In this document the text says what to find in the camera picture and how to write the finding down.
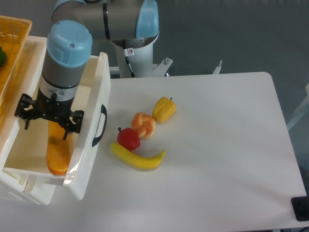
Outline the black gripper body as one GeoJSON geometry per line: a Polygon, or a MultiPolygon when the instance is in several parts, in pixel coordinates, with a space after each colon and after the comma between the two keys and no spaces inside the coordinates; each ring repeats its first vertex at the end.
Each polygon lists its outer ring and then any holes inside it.
{"type": "Polygon", "coordinates": [[[23,93],[17,104],[14,116],[21,119],[36,120],[42,118],[53,121],[59,126],[70,125],[70,133],[80,133],[84,111],[72,111],[73,98],[67,101],[61,101],[60,95],[52,93],[51,97],[45,96],[40,90],[37,99],[33,99],[26,93],[23,93]]]}

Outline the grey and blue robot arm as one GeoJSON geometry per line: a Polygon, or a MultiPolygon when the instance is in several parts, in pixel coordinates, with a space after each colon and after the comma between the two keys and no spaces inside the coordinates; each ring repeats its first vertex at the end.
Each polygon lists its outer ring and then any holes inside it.
{"type": "Polygon", "coordinates": [[[52,13],[37,98],[22,94],[15,116],[56,122],[66,134],[79,133],[84,112],[72,111],[94,39],[119,42],[132,77],[135,54],[131,41],[154,39],[159,13],[154,0],[59,0],[52,13]]]}

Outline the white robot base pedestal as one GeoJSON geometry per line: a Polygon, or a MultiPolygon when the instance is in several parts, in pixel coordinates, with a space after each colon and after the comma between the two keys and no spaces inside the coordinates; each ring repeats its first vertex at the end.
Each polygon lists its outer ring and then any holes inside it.
{"type": "Polygon", "coordinates": [[[158,36],[112,41],[118,65],[110,67],[111,75],[118,75],[120,78],[168,76],[173,63],[171,58],[166,57],[158,64],[153,63],[157,38],[158,36]]]}

